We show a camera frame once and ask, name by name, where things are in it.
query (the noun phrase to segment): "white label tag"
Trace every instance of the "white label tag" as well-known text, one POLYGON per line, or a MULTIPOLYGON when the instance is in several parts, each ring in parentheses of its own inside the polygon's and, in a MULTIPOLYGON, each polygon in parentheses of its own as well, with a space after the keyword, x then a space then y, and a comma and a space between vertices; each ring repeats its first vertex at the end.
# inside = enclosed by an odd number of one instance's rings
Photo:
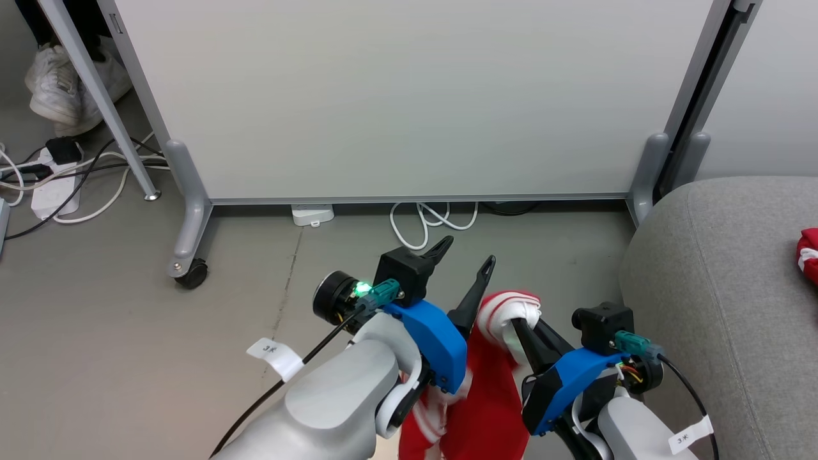
POLYGON ((702 439, 707 435, 713 433, 713 425, 710 423, 710 416, 707 415, 699 423, 690 425, 682 431, 671 436, 668 443, 670 443, 670 451, 673 455, 689 448, 694 442, 702 439))
POLYGON ((304 367, 301 357, 293 349, 267 337, 249 347, 247 354, 270 363, 283 381, 293 378, 304 367))

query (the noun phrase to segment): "black cable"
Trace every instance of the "black cable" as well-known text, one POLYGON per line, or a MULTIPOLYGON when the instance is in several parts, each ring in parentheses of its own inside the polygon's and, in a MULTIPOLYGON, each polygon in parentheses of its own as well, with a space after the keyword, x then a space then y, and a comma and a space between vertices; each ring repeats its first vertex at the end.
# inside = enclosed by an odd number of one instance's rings
POLYGON ((22 232, 15 233, 14 235, 10 235, 8 237, 5 237, 5 238, 3 238, 3 240, 4 241, 9 241, 9 240, 13 240, 15 238, 24 237, 24 236, 30 234, 31 232, 37 230, 38 228, 42 227, 43 225, 45 225, 46 222, 48 222, 49 220, 54 219, 54 216, 56 216, 57 213, 60 212, 60 210, 65 208, 65 205, 67 205, 68 202, 71 201, 71 198, 74 198, 74 195, 76 195, 77 192, 79 192, 79 189, 83 187, 83 184, 85 183, 85 180, 88 179, 89 175, 91 175, 91 170, 94 169, 94 165, 97 163, 97 160, 100 159, 100 156, 105 152, 105 149, 108 148, 108 146, 113 144, 113 143, 114 143, 114 139, 111 139, 104 146, 102 146, 102 148, 99 150, 97 155, 94 156, 94 160, 88 166, 88 169, 86 169, 85 172, 83 173, 83 178, 81 178, 79 180, 79 184, 77 184, 77 187, 74 188, 74 191, 71 192, 71 195, 69 195, 69 197, 66 198, 65 201, 62 202, 60 207, 58 207, 56 210, 54 210, 54 212, 52 212, 51 215, 49 215, 45 219, 41 220, 40 222, 38 222, 33 227, 28 228, 26 230, 23 230, 22 232))
MULTIPOLYGON (((352 312, 352 314, 347 316, 347 318, 341 322, 341 324, 335 326, 335 329, 333 329, 328 336, 324 337, 324 340, 321 340, 321 343, 316 345, 316 347, 313 348, 312 351, 309 352, 307 356, 301 360, 301 362, 306 365, 307 363, 312 361, 312 359, 316 357, 316 355, 321 351, 321 349, 323 349, 326 346, 326 344, 330 343, 332 339, 335 338, 335 336, 340 334, 340 332, 343 331, 347 324, 349 324, 353 319, 355 319, 356 316, 361 314, 363 310, 364 310, 363 307, 356 308, 355 311, 352 312)), ((247 420, 247 417, 249 417, 253 412, 255 412, 256 409, 258 409, 262 404, 264 404, 264 401, 268 400, 270 396, 272 396, 282 386, 284 386, 284 381, 283 380, 278 381, 278 383, 272 386, 270 390, 267 390, 267 393, 261 395, 261 398, 256 399, 256 402, 254 402, 252 406, 245 410, 245 413, 241 414, 241 417, 239 417, 238 420, 236 420, 236 423, 233 423, 233 426, 231 426, 230 429, 227 430, 227 433, 225 433, 225 435, 222 437, 222 440, 218 442, 216 449, 214 449, 213 453, 210 454, 210 458, 213 458, 213 456, 221 452, 225 444, 227 444, 227 442, 233 436, 233 433, 235 433, 236 430, 239 429, 241 424, 244 423, 245 420, 247 420)))
MULTIPOLYGON (((166 163, 146 163, 145 162, 145 163, 142 163, 142 164, 145 165, 145 166, 167 166, 166 163)), ((91 169, 91 172, 95 173, 96 171, 102 171, 102 170, 111 169, 111 168, 122 168, 124 166, 130 166, 130 165, 128 163, 113 163, 112 165, 97 166, 96 168, 91 169)), ((85 171, 79 171, 77 173, 62 174, 59 178, 72 178, 74 176, 81 176, 83 174, 85 174, 85 171)), ((5 183, 11 184, 11 185, 16 185, 17 184, 17 181, 16 181, 17 177, 14 177, 14 179, 15 179, 15 182, 11 182, 10 180, 0 180, 0 182, 5 182, 5 183)), ((26 185, 34 185, 37 182, 39 182, 39 181, 38 180, 25 181, 25 184, 26 185)))
POLYGON ((528 207, 526 207, 524 209, 521 209, 519 211, 504 211, 504 210, 500 210, 498 208, 495 208, 494 206, 489 205, 488 203, 480 202, 480 205, 482 207, 486 208, 487 210, 492 211, 492 214, 497 214, 497 215, 502 215, 502 216, 507 216, 507 217, 514 217, 514 216, 517 216, 517 215, 523 215, 523 214, 530 213, 531 211, 535 210, 541 204, 542 204, 541 201, 535 201, 532 205, 530 205, 530 206, 528 206, 528 207))
POLYGON ((164 157, 164 155, 162 155, 162 152, 160 152, 160 151, 156 151, 156 150, 154 150, 153 148, 148 147, 147 145, 143 144, 143 143, 142 143, 142 141, 138 141, 138 140, 136 140, 136 139, 134 139, 134 138, 131 138, 131 140, 132 140, 132 141, 134 141, 134 142, 135 142, 135 143, 136 143, 138 146, 140 146, 140 147, 142 147, 143 149, 145 149, 145 150, 149 151, 150 153, 153 153, 153 154, 155 154, 155 155, 158 155, 158 156, 162 156, 162 157, 164 157))
MULTIPOLYGON (((37 150, 35 150, 35 151, 31 152, 31 155, 26 156, 26 157, 25 157, 25 160, 22 160, 20 163, 16 163, 16 164, 15 164, 15 166, 17 166, 17 165, 25 165, 26 163, 28 163, 28 162, 29 162, 29 160, 31 160, 32 158, 34 158, 34 156, 35 156, 35 155, 37 155, 37 153, 38 153, 38 152, 40 152, 40 151, 41 151, 42 149, 44 149, 44 148, 46 148, 46 147, 45 147, 45 146, 42 146, 42 147, 37 147, 37 150)), ((0 181, 4 181, 4 180, 6 180, 6 179, 10 178, 11 176, 16 176, 16 174, 14 174, 14 171, 11 171, 10 173, 5 173, 5 174, 4 174, 2 177, 0 177, 0 181)))
MULTIPOLYGON (((693 396, 693 399, 696 401, 696 405, 699 406, 699 411, 702 413, 702 417, 706 417, 708 415, 708 411, 707 409, 704 408, 704 403, 702 403, 701 398, 696 393, 696 390, 693 389, 693 386, 687 380, 687 377, 682 375, 679 368, 677 368, 673 363, 671 363, 670 359, 667 359, 663 354, 657 354, 656 357, 659 359, 659 361, 663 362, 665 366, 668 366, 670 370, 672 370, 673 373, 676 374, 676 377, 679 377, 681 383, 685 385, 687 391, 690 392, 691 396, 693 396)), ((710 434, 710 444, 712 445, 713 448, 713 460, 718 460, 718 445, 716 444, 716 435, 713 433, 710 434)))

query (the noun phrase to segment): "green led light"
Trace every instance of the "green led light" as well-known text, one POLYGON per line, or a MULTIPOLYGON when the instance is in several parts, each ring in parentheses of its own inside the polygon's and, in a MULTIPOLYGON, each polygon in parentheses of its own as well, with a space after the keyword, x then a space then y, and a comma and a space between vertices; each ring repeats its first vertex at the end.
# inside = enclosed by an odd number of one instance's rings
POLYGON ((359 281, 358 284, 355 285, 355 294, 360 297, 361 295, 365 295, 367 292, 372 290, 372 286, 366 284, 363 281, 359 281))

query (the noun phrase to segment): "teal connector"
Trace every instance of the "teal connector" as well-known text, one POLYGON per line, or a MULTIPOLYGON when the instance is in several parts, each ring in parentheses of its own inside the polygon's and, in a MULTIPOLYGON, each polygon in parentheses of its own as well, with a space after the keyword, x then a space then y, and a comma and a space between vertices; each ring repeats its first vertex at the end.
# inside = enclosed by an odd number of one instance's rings
POLYGON ((391 304, 398 298, 400 292, 401 287, 398 282, 390 278, 370 289, 366 295, 358 299, 356 305, 363 305, 366 311, 372 311, 386 304, 391 304))
POLYGON ((664 349, 659 345, 650 343, 650 339, 638 336, 627 331, 619 331, 614 336, 616 349, 623 353, 635 354, 650 361, 657 362, 658 354, 663 354, 664 349))

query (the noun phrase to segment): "floor crack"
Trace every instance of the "floor crack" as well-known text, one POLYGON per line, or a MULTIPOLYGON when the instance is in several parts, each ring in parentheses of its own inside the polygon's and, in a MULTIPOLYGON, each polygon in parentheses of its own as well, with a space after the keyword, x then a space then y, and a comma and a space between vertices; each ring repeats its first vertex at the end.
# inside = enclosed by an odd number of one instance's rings
MULTIPOLYGON (((278 331, 278 326, 281 324, 281 320, 284 318, 284 310, 287 307, 287 302, 290 300, 290 283, 293 281, 293 272, 295 271, 295 260, 299 257, 299 249, 301 248, 301 238, 304 235, 304 227, 301 227, 301 232, 299 232, 299 239, 295 242, 295 250, 293 251, 293 259, 290 262, 290 274, 287 275, 287 283, 284 285, 284 295, 281 297, 281 302, 278 303, 278 315, 276 315, 275 321, 272 323, 272 332, 271 337, 273 340, 276 339, 276 331, 278 331)), ((261 375, 262 381, 264 377, 267 375, 267 370, 269 366, 264 368, 264 373, 261 375)))

